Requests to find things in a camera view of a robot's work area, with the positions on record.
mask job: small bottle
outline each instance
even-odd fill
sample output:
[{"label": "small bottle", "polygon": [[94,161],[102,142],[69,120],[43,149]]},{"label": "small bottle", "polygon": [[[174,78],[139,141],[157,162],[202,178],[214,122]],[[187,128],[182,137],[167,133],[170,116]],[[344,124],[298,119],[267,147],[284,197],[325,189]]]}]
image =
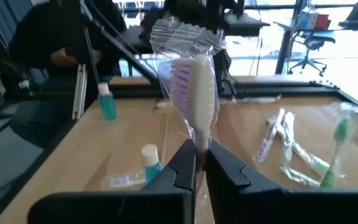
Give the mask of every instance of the small bottle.
[{"label": "small bottle", "polygon": [[99,83],[99,107],[101,111],[101,117],[103,120],[113,120],[117,118],[116,104],[112,93],[109,91],[109,85],[107,83]]},{"label": "small bottle", "polygon": [[161,163],[158,160],[157,146],[154,144],[145,145],[142,148],[142,160],[146,184],[161,172]]}]

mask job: blue liquid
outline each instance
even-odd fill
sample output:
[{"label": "blue liquid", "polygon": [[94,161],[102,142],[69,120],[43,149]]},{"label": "blue liquid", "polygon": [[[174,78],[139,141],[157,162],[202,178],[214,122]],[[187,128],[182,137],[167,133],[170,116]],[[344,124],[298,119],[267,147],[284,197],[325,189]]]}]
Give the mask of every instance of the blue liquid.
[{"label": "blue liquid", "polygon": [[144,174],[146,175],[146,184],[148,184],[154,177],[161,172],[161,163],[158,162],[154,166],[145,166]]},{"label": "blue liquid", "polygon": [[101,111],[101,116],[103,120],[113,120],[117,118],[116,104],[114,103],[114,98],[112,93],[108,95],[99,95],[99,106]]}]

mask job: black jacket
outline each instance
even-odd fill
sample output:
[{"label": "black jacket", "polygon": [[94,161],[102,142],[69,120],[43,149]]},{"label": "black jacket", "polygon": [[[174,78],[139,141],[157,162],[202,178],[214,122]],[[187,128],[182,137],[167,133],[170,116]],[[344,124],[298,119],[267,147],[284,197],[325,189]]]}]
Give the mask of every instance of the black jacket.
[{"label": "black jacket", "polygon": [[[15,61],[26,67],[46,68],[50,77],[74,77],[77,66],[60,68],[52,65],[50,61],[53,52],[62,47],[74,47],[73,39],[76,38],[70,30],[71,24],[66,13],[53,2],[36,5],[28,12],[18,24],[9,44],[9,50]],[[111,0],[93,0],[93,2],[119,32],[127,29],[120,10]],[[103,59],[98,64],[99,76],[111,75],[112,67],[119,60],[118,51],[114,50],[98,30],[92,27],[89,27],[89,36],[92,48],[103,53]]]}]

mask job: hand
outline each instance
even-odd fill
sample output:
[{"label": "hand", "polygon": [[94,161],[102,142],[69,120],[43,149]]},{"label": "hand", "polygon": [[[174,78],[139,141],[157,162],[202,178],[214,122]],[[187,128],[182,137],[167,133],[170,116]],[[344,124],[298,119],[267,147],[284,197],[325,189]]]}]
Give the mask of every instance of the hand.
[{"label": "hand", "polygon": [[102,60],[103,54],[101,51],[92,50],[92,54],[95,63],[99,63]]},{"label": "hand", "polygon": [[58,67],[71,67],[78,65],[78,60],[66,54],[66,48],[62,48],[50,56],[51,62]]}]

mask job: white cap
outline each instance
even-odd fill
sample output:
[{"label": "white cap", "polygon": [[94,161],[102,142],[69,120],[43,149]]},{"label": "white cap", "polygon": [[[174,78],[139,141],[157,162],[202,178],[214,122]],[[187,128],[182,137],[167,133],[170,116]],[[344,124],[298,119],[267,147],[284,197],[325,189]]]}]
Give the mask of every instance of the white cap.
[{"label": "white cap", "polygon": [[154,166],[158,163],[158,150],[156,145],[145,145],[141,151],[144,166]]},{"label": "white cap", "polygon": [[99,83],[98,90],[99,90],[99,95],[108,95],[108,94],[110,94],[109,84],[108,83]]}]

